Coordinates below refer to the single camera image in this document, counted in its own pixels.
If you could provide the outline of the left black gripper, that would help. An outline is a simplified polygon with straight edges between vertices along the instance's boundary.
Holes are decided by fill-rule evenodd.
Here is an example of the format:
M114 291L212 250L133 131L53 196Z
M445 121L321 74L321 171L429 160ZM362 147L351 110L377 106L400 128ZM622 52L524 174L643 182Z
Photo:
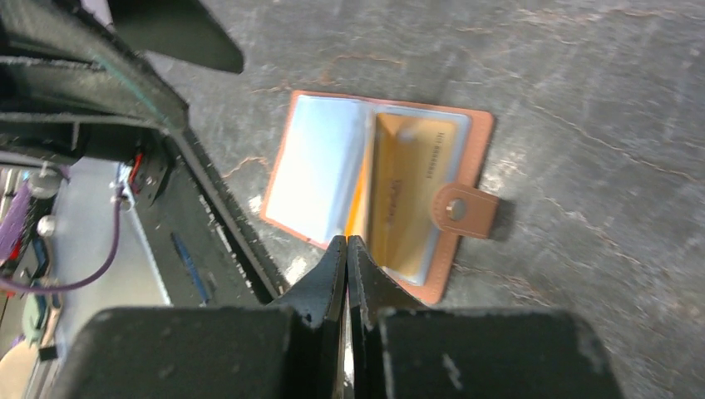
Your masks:
M28 164L69 165L83 156L124 161L144 129L185 131L185 101L130 48L216 71L244 70L243 52L200 1L108 6L120 39L79 2L1 3L3 156Z

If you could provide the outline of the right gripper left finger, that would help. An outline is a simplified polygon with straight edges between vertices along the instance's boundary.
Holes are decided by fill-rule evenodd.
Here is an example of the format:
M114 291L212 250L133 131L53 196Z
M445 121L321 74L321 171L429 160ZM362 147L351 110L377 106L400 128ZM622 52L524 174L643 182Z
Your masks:
M339 398L347 241L258 308L109 308L94 316L52 398Z

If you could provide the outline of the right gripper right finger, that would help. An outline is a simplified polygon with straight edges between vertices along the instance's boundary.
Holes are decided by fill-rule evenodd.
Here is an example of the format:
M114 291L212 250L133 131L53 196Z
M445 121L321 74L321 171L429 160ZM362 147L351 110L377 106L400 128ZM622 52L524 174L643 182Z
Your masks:
M348 239L358 398L620 398L593 328L561 308L418 302Z

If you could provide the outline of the brown leather card holder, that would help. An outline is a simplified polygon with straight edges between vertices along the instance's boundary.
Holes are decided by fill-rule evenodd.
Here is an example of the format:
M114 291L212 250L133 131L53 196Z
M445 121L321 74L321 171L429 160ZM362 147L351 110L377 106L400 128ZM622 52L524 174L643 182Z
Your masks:
M488 111L295 91L260 215L316 245L360 236L420 301L441 301L459 239L487 239Z

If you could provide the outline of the gold credit card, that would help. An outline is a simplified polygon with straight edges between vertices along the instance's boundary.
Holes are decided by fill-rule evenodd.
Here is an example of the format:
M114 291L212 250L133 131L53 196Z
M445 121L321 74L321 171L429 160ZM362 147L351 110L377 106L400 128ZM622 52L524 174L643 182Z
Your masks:
M431 221L436 191L456 176L456 147L466 134L440 117L380 112L374 117L370 184L358 208L365 210L363 237L386 271L422 285L440 231Z

